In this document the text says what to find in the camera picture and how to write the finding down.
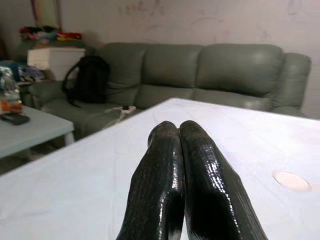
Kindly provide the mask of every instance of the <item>coffee table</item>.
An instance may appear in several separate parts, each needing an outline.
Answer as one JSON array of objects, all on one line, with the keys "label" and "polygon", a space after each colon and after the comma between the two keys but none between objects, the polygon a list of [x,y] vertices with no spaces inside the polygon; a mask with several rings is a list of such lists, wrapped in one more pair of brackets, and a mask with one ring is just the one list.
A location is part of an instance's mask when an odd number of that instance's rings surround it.
[{"label": "coffee table", "polygon": [[131,176],[164,120],[194,120],[208,132],[270,240],[319,239],[320,193],[292,191],[273,173],[320,183],[320,121],[176,98],[0,176],[0,238],[115,240]]},{"label": "coffee table", "polygon": [[0,120],[0,158],[62,135],[66,145],[75,141],[72,122],[27,106],[23,112],[30,117],[25,124],[15,126]]}]

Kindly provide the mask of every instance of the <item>floor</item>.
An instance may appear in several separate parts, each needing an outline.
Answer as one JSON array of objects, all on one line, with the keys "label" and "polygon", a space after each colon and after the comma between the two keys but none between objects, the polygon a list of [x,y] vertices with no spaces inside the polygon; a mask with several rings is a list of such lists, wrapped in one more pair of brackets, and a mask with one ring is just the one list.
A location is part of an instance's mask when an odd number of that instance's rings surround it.
[{"label": "floor", "polygon": [[16,168],[19,168],[29,163],[30,161],[36,161],[44,155],[47,155],[57,149],[58,148],[54,146],[52,143],[45,142],[31,148],[31,160],[25,157],[25,152],[19,152],[15,155],[0,158],[0,176]]}]

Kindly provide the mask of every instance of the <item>bottle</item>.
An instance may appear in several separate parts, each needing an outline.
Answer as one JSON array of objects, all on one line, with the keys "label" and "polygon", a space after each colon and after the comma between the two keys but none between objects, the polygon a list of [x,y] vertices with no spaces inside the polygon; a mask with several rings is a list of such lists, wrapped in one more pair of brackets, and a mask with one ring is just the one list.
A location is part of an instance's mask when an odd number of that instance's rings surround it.
[{"label": "bottle", "polygon": [[16,85],[12,73],[4,70],[1,75],[2,94],[0,96],[2,113],[22,112],[22,103],[20,99],[20,91]]}]

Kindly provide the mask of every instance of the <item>sofa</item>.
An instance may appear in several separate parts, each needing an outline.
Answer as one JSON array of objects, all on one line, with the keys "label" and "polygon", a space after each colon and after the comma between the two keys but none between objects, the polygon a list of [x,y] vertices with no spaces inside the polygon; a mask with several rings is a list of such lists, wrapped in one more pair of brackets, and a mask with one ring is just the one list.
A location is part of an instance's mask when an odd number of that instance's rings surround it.
[{"label": "sofa", "polygon": [[104,110],[135,106],[130,116],[182,98],[305,117],[300,111],[311,59],[269,44],[175,45],[115,42],[96,52],[110,66],[103,104],[70,105],[61,81],[30,87],[36,108],[72,121],[77,138],[114,121]]}]

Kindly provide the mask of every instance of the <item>white wall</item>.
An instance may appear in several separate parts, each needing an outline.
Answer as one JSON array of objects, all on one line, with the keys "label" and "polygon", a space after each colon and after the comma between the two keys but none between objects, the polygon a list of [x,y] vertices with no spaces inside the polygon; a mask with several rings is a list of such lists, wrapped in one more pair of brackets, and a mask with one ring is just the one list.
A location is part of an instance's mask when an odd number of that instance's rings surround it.
[{"label": "white wall", "polygon": [[34,24],[30,0],[0,1],[0,38],[3,39],[10,57],[20,43],[19,29]]},{"label": "white wall", "polygon": [[[63,29],[82,32],[95,47],[119,41],[268,43],[311,56],[302,110],[320,118],[319,0],[61,0],[60,5]],[[26,6],[15,7],[28,14]],[[22,19],[30,20],[20,16],[8,29],[26,25]]]}]

